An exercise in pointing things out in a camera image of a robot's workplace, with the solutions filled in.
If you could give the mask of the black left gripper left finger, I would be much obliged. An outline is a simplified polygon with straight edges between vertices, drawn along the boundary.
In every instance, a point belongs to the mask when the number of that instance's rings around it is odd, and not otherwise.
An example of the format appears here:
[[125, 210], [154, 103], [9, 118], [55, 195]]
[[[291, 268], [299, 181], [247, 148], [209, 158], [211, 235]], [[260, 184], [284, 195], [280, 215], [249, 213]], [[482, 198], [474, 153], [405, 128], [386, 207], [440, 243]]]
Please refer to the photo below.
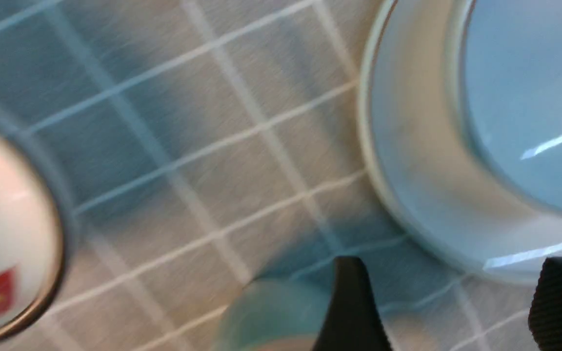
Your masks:
[[334, 259], [335, 279], [315, 351], [391, 351], [365, 264], [359, 257]]

